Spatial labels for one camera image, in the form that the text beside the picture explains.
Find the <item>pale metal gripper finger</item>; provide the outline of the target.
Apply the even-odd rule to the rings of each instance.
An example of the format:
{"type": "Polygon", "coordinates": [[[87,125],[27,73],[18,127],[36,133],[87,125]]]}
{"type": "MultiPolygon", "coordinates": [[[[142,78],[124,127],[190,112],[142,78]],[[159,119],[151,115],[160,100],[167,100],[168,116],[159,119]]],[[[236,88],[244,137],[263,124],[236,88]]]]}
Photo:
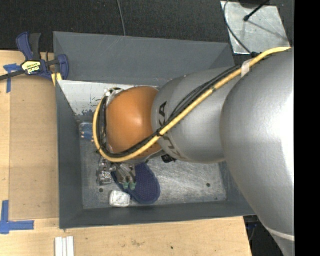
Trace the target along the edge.
{"type": "Polygon", "coordinates": [[[112,168],[112,163],[107,159],[103,158],[99,161],[98,170],[99,171],[110,171],[112,168]]]}
{"type": "Polygon", "coordinates": [[[96,172],[96,183],[98,186],[106,186],[112,184],[112,174],[109,171],[97,171],[96,172]]]}

